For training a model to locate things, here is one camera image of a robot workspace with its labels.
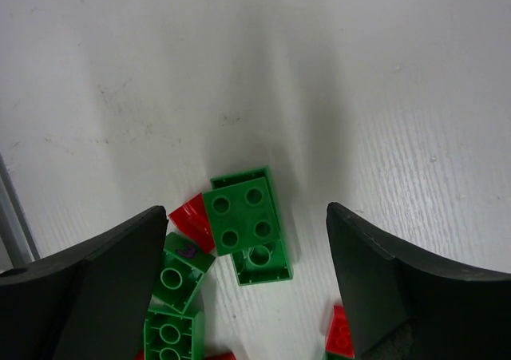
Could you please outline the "red lego small brick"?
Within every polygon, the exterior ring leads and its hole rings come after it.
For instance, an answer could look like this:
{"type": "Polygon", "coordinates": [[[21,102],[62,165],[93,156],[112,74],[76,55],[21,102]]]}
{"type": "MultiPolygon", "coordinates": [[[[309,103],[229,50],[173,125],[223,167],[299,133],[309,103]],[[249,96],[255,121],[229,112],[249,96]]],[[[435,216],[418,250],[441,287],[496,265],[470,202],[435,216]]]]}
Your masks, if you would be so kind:
{"type": "MultiPolygon", "coordinates": [[[[136,360],[144,360],[144,352],[141,350],[137,353],[136,360]]],[[[227,352],[224,354],[216,354],[213,356],[208,356],[205,360],[236,360],[236,356],[232,352],[227,352]]]]}

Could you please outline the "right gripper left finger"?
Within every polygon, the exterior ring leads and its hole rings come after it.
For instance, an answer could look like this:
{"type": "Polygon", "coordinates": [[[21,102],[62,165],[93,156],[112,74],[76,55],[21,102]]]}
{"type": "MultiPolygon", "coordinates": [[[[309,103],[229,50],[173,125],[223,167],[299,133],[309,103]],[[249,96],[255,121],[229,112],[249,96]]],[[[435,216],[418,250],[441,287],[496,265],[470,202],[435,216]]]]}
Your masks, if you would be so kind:
{"type": "Polygon", "coordinates": [[[134,359],[167,230],[157,205],[1,274],[3,359],[134,359]]]}

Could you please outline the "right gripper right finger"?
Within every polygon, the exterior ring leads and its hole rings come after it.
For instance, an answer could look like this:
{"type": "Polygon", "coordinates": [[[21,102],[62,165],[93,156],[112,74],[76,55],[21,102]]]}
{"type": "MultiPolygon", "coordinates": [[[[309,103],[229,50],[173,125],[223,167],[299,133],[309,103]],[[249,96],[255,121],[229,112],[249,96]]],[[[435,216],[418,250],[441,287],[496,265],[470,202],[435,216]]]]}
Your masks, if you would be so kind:
{"type": "Polygon", "coordinates": [[[327,206],[358,359],[508,359],[510,275],[447,259],[327,206]]]}

